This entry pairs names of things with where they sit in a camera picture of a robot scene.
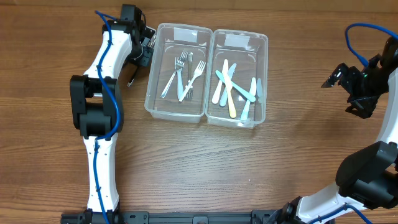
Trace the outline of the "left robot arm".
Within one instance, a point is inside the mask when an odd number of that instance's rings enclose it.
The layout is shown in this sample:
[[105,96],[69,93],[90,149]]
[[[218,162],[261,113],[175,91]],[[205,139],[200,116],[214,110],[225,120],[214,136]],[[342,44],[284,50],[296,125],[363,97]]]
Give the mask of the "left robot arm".
[[155,29],[135,5],[123,4],[119,17],[99,12],[103,41],[90,67],[70,79],[73,124],[83,137],[89,167],[90,195],[78,215],[63,214],[61,223],[125,223],[119,210],[115,152],[124,124],[118,78],[129,63],[148,67]]

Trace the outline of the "light blue plastic fork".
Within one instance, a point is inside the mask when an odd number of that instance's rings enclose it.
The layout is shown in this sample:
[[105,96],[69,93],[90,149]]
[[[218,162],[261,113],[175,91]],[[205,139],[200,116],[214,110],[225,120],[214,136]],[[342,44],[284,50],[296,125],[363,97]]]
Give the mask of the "light blue plastic fork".
[[185,59],[184,58],[176,58],[176,64],[175,64],[175,70],[177,72],[177,98],[180,99],[180,97],[183,94],[183,82],[182,82],[182,68],[185,64]]

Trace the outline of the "yellow plastic knife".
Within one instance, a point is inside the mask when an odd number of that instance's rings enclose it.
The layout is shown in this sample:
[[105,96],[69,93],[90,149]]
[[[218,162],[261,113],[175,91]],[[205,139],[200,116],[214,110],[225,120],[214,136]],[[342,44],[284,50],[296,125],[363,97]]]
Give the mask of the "yellow plastic knife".
[[228,73],[226,73],[226,72],[223,73],[223,77],[224,77],[224,84],[226,86],[227,97],[228,97],[229,116],[230,116],[230,118],[235,118],[237,116],[237,114],[236,114],[236,108],[234,105],[233,97],[231,94],[231,90],[233,88],[232,83],[231,83],[232,81],[231,81],[230,77],[228,76]]

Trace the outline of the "white plastic knife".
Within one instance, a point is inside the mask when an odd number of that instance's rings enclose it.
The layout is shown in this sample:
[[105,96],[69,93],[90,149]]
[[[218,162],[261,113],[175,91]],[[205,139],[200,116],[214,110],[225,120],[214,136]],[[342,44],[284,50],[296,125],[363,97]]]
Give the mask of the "white plastic knife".
[[[228,62],[227,59],[225,59],[224,62],[223,62],[223,68],[222,68],[221,72],[222,73],[224,73],[224,72],[227,73],[228,69],[229,69],[229,62]],[[217,104],[219,102],[222,84],[223,84],[223,82],[221,80],[219,80],[219,82],[217,84],[217,87],[216,87],[216,90],[215,90],[215,92],[213,94],[213,97],[212,97],[212,101],[211,102],[213,104]]]

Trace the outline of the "steel fork crossing diagonally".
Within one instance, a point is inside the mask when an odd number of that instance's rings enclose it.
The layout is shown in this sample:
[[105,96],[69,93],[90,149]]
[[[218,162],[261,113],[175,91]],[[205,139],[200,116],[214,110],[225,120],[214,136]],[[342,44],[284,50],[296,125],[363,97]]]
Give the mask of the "steel fork crossing diagonally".
[[173,72],[173,74],[170,77],[169,81],[167,82],[163,92],[161,93],[161,95],[160,95],[161,98],[165,98],[165,96],[171,86],[171,83],[174,79],[175,74],[177,73],[177,71],[179,69],[183,68],[183,66],[185,64],[185,60],[187,59],[187,55],[188,55],[188,52],[184,50],[180,57],[175,58],[175,71]]

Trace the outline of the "teal plastic knife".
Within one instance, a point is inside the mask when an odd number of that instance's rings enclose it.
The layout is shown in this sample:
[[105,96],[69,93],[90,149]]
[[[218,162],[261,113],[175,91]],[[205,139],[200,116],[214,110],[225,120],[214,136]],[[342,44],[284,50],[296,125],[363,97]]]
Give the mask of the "teal plastic knife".
[[[220,71],[216,71],[216,76],[224,83],[223,74]],[[235,88],[243,97],[245,97],[250,102],[255,102],[256,97],[245,89],[241,88],[239,85],[235,84],[235,82],[231,82],[233,88]]]

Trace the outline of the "white plastic fork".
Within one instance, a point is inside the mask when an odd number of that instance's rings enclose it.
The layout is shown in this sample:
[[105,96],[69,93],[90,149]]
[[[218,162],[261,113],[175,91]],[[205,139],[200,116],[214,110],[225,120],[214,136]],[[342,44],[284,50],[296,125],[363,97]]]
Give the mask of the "white plastic fork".
[[187,87],[185,88],[184,92],[180,95],[179,102],[182,102],[184,100],[184,98],[186,97],[187,93],[190,91],[193,82],[200,76],[202,75],[204,69],[206,67],[206,62],[204,61],[200,61],[199,64],[197,65],[194,73],[193,73],[193,78],[190,80],[190,82],[188,83]]

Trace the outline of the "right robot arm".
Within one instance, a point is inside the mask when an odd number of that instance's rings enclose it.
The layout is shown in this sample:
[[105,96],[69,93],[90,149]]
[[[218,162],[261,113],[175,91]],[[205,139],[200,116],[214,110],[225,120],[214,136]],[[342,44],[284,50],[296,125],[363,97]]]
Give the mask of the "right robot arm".
[[388,171],[397,165],[397,38],[390,36],[382,54],[368,60],[362,70],[339,64],[322,86],[334,85],[349,93],[346,112],[360,118],[369,118],[379,97],[388,93],[379,136],[343,160],[332,184],[286,203],[268,223],[331,223],[349,212],[369,223],[363,210],[397,206],[397,174]]

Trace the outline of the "black handled steel fork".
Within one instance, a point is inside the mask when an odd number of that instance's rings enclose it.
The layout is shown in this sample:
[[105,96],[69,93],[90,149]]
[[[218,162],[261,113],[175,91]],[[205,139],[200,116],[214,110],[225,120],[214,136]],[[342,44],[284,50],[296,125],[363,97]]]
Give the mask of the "black handled steel fork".
[[135,71],[134,71],[134,73],[132,74],[130,80],[129,80],[128,83],[127,83],[127,87],[130,87],[130,86],[134,83],[134,80],[135,80],[135,78],[136,78],[136,75],[137,75],[139,69],[140,69],[140,66],[137,66],[136,69],[135,69]]

